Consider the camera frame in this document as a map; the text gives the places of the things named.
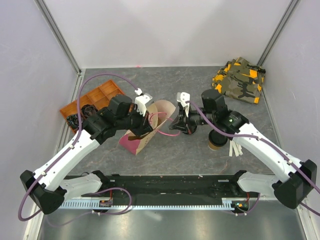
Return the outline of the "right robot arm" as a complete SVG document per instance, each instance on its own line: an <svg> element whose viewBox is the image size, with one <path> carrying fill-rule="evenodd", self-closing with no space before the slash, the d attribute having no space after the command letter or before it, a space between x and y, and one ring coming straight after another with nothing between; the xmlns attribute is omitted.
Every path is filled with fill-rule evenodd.
<svg viewBox="0 0 320 240"><path fill-rule="evenodd" d="M320 190L316 185L317 165L312 160L302 161L275 145L241 113L228 109L224 96L217 90L205 90L201 99L203 106L198 107L189 93L177 93L179 111L169 128L191 135L198 126L209 125L212 127L209 139L214 147L233 141L272 171L271 175L240 171L239 177L229 184L233 196L255 192L273 196L284 206L295 209L312 190Z"/></svg>

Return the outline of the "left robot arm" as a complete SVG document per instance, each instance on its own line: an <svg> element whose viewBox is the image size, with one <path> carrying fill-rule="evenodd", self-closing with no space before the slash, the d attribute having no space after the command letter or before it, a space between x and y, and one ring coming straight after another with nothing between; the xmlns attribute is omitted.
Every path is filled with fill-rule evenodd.
<svg viewBox="0 0 320 240"><path fill-rule="evenodd" d="M85 156L118 130L129 130L139 137L152 132L146 107L151 99L146 93L135 99L117 94L108 106L87 117L74 138L50 161L35 171L25 170L20 175L26 195L42 213L51 214L64 201L81 195L95 193L104 197L109 193L108 179L100 171L73 179L65 177Z"/></svg>

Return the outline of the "pink and cream paper bag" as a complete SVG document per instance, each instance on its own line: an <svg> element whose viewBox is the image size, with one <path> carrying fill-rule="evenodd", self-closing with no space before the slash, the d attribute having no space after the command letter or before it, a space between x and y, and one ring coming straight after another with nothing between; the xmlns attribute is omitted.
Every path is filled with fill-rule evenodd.
<svg viewBox="0 0 320 240"><path fill-rule="evenodd" d="M139 152L143 150L150 142L150 140L157 134L162 134L169 137L176 137L180 134L177 133L166 133L161 131L161 127L168 120L172 120L171 116L175 112L176 107L173 103L168 100L158 100L151 104L147 108L149 112L149 123L153 128L153 131L143 135L137 136L133 134L130 130L128 130L119 140L119 144L124 147L127 151L132 153L133 155L137 155Z"/></svg>

